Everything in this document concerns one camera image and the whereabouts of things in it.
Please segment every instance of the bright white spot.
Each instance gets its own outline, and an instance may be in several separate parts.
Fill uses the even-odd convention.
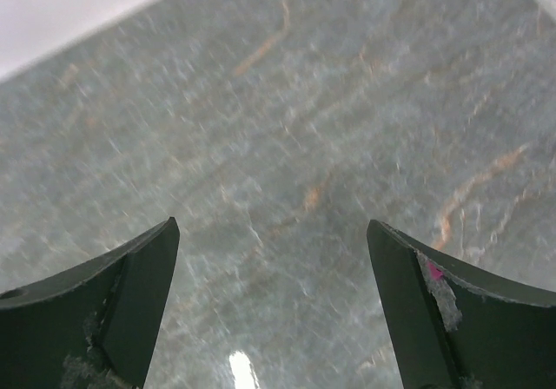
[[[234,374],[235,389],[261,389],[253,365],[244,352],[231,353],[229,365]]]

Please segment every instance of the pink mark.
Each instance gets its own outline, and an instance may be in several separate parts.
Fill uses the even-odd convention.
[[[428,270],[431,271],[431,276],[433,276],[434,280],[438,280],[444,276],[444,274],[432,263],[428,262]]]

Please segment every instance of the marble pattern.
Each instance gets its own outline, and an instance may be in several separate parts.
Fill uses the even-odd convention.
[[[369,219],[556,289],[555,48],[533,0],[160,2],[0,86],[0,291],[173,215],[147,387],[401,388]]]

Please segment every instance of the black plastic part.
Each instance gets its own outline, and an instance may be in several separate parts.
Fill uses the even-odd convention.
[[[405,389],[556,388],[556,293],[490,274],[379,221],[367,240]]]
[[[177,256],[174,218],[0,295],[0,387],[143,387]]]

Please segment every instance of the gray marble surface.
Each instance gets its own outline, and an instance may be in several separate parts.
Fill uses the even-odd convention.
[[[400,388],[369,219],[556,289],[555,52],[533,0],[163,1],[0,86],[0,291],[173,215],[147,387]]]

